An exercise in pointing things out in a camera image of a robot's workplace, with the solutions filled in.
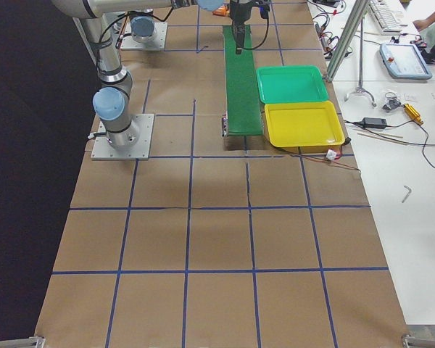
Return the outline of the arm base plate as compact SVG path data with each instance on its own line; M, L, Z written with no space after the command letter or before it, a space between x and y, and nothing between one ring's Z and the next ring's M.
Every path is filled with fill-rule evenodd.
M123 34L120 49L123 51L160 51L165 48L167 23L156 22L150 36L138 36L128 22Z
M122 133L108 132L102 121L91 150L93 160L148 160L154 129L154 114L130 115L130 127Z

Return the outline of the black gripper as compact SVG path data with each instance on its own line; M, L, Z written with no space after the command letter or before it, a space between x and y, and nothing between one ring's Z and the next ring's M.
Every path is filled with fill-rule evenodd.
M250 19L253 7L258 6L258 1L237 1L231 0L230 5L230 18L235 25L235 43L236 54L241 54L244 50L245 42L245 22Z

